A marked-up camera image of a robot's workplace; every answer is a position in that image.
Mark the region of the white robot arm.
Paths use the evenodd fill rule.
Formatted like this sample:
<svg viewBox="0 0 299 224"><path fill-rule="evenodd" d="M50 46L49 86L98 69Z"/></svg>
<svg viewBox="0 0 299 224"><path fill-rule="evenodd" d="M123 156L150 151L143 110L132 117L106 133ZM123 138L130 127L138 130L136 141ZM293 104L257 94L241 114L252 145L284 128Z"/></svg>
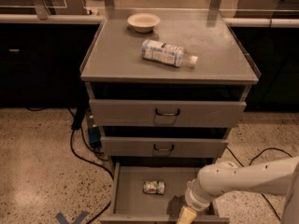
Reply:
<svg viewBox="0 0 299 224"><path fill-rule="evenodd" d="M237 167L231 161L201 168L187 183L176 224L192 224L220 196L232 191L285 195L280 224L299 223L299 157Z"/></svg>

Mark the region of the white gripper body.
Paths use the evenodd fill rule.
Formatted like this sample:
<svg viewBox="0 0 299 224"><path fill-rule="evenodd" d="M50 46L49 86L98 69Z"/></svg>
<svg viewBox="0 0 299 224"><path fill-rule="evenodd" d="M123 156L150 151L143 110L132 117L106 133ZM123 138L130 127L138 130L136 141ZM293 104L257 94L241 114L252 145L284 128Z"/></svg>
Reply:
<svg viewBox="0 0 299 224"><path fill-rule="evenodd" d="M196 212L203 212L211 204L210 196L202 189L197 178L187 182L185 201Z"/></svg>

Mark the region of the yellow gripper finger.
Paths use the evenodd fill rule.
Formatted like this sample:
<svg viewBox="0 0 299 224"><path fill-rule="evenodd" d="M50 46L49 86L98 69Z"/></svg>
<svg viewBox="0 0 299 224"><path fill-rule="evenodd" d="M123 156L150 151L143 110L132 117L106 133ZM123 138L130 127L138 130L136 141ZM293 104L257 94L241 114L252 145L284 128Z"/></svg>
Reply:
<svg viewBox="0 0 299 224"><path fill-rule="evenodd" d="M176 224L192 224L197 217L196 212L187 206L183 206L180 210Z"/></svg>

